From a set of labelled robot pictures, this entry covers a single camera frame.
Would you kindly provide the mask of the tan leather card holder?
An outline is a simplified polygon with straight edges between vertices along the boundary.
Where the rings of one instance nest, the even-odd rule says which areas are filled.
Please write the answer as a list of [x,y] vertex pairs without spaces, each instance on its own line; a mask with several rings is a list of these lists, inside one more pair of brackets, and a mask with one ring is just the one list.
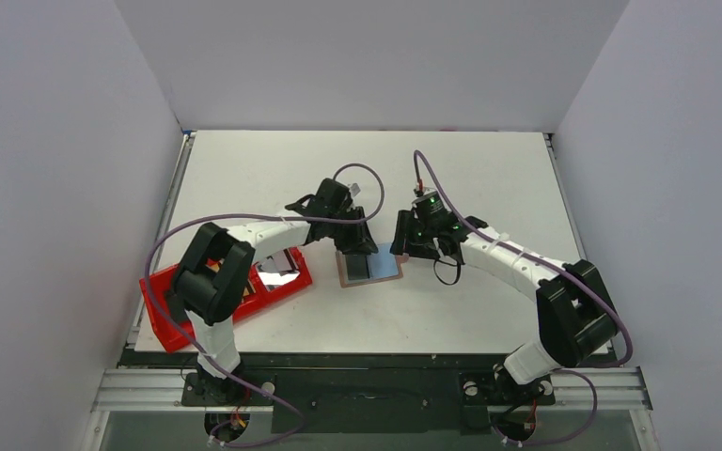
[[371,277],[369,280],[360,283],[347,283],[343,257],[345,254],[336,252],[338,279],[343,288],[354,288],[363,285],[383,283],[401,279],[403,277],[402,264],[407,261],[408,257],[395,256],[391,254],[391,242],[381,242],[377,243],[377,245],[378,253],[368,255]]

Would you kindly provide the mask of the red three-compartment bin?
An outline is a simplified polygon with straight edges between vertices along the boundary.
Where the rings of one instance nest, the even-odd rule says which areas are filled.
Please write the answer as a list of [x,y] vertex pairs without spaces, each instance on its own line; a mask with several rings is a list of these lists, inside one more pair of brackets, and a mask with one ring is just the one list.
[[[247,278],[250,280],[255,293],[246,298],[243,297],[233,315],[234,321],[239,322],[252,318],[312,285],[312,277],[301,251],[297,248],[286,250],[291,252],[300,266],[300,276],[281,288],[268,291],[260,282],[256,271],[256,263],[251,268]],[[183,332],[188,334],[194,332],[192,323],[186,316],[183,302],[174,295],[172,290],[172,279],[177,269],[177,265],[171,265],[152,273],[148,282],[143,280],[139,282],[151,329],[164,350],[169,353],[176,352],[189,345],[189,341],[182,334]]]

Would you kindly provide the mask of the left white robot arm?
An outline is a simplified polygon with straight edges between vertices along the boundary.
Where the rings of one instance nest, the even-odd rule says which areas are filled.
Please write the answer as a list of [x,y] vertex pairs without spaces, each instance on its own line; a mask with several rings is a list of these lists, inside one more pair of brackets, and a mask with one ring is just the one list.
[[324,179],[317,192],[286,206],[279,219],[253,217],[228,228],[207,222],[195,233],[172,279],[199,347],[197,374],[220,392],[237,383],[241,357],[235,343],[233,315],[252,267],[266,257],[314,241],[330,239],[345,255],[378,251],[362,207],[352,189]]

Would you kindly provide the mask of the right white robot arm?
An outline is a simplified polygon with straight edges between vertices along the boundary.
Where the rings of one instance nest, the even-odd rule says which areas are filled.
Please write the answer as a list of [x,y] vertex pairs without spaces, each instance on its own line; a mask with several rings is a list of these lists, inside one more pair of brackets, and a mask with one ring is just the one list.
[[541,257],[475,216],[450,211],[437,192],[400,210],[391,252],[410,258],[453,260],[508,284],[535,304],[536,337],[511,352],[498,376],[527,385],[561,368],[574,368],[620,330],[596,267]]

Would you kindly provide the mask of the silver mirrored card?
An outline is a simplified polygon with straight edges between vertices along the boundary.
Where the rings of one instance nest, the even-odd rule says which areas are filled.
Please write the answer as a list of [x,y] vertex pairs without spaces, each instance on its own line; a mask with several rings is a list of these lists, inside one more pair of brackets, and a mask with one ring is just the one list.
[[279,251],[267,256],[256,264],[256,271],[265,289],[272,291],[296,280],[300,276],[300,266],[289,250]]

